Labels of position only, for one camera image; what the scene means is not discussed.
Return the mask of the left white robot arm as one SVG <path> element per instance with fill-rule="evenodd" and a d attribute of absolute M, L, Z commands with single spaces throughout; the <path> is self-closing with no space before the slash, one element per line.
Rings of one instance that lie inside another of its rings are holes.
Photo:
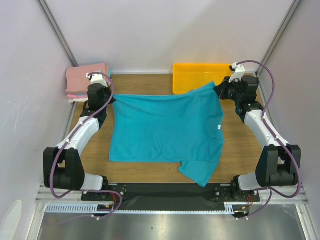
<path fill-rule="evenodd" d="M 100 83 L 90 85 L 87 94 L 88 101 L 75 128 L 61 143 L 47 147 L 43 152 L 44 185 L 57 199 L 71 191 L 92 191 L 99 200 L 105 200 L 110 195 L 107 178 L 86 173 L 81 154 L 103 126 L 108 105 L 116 100 L 111 88 Z"/>

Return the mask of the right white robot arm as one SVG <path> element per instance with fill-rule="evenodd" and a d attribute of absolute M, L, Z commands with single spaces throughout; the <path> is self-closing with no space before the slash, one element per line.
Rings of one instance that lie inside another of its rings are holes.
<path fill-rule="evenodd" d="M 221 100 L 232 100 L 235 112 L 253 132 L 262 152 L 255 171 L 234 178 L 230 195 L 242 201 L 249 191 L 269 189 L 286 198 L 295 198 L 302 188 L 300 163 L 302 150 L 286 141 L 271 124 L 264 107 L 257 101 L 259 80 L 250 75 L 242 78 L 226 76 L 214 87 Z"/>

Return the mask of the teal t shirt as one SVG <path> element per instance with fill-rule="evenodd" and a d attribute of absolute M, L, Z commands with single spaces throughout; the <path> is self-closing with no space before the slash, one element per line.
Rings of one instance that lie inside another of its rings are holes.
<path fill-rule="evenodd" d="M 178 171 L 205 187 L 224 146 L 224 112 L 215 84 L 178 95 L 117 94 L 109 160 L 179 163 Z"/>

